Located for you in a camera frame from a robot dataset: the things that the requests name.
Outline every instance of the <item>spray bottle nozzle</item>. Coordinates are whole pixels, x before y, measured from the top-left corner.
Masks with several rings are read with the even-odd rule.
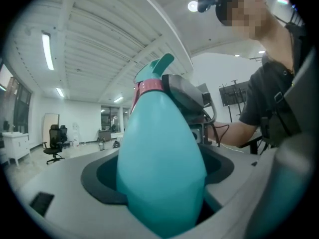
[[[165,69],[173,62],[174,57],[166,53],[162,58],[153,60],[145,65],[136,75],[135,83],[142,82],[146,79],[160,79]]]

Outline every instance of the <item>ceiling light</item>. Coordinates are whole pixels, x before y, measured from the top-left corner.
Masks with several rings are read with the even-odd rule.
[[[196,12],[197,11],[197,2],[196,1],[191,1],[188,3],[188,9],[192,12]]]
[[[60,95],[61,97],[64,97],[64,95],[63,95],[63,93],[62,93],[62,90],[61,90],[61,89],[56,88],[56,90],[58,91],[58,93],[59,93],[59,95]]]
[[[277,0],[277,2],[283,3],[283,4],[289,4],[288,0]]]
[[[50,46],[50,35],[49,34],[42,34],[42,42],[43,42],[43,49],[44,55],[46,59],[46,64],[50,70],[54,70],[52,57],[51,57],[51,46]]]
[[[115,103],[117,103],[118,101],[122,100],[124,97],[119,97],[116,100],[114,100]]]

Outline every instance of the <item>office chair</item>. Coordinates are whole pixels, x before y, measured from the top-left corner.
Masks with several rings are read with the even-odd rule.
[[[48,165],[50,161],[56,162],[58,160],[64,159],[58,153],[62,152],[62,142],[61,142],[61,129],[59,129],[59,125],[51,125],[51,129],[49,130],[50,134],[50,148],[46,147],[46,141],[43,142],[45,149],[44,153],[48,155],[53,155],[53,159],[50,159],[46,162]]]
[[[66,135],[66,133],[68,132],[68,129],[65,127],[65,125],[61,125],[60,130],[61,130],[62,147],[66,149],[66,145],[70,146],[70,143],[67,143],[68,137]]]

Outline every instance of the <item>white table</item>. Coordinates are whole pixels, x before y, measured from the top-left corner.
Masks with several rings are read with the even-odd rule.
[[[10,158],[15,159],[16,165],[19,167],[18,160],[26,155],[30,155],[29,139],[27,133],[20,132],[4,132],[2,133],[6,156],[10,164]]]

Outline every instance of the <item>spray bottle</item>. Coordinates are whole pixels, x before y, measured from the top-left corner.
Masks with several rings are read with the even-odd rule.
[[[165,54],[136,75],[117,168],[117,190],[127,195],[129,210],[163,238],[195,226],[207,175],[189,125],[163,92],[160,78],[173,60]]]

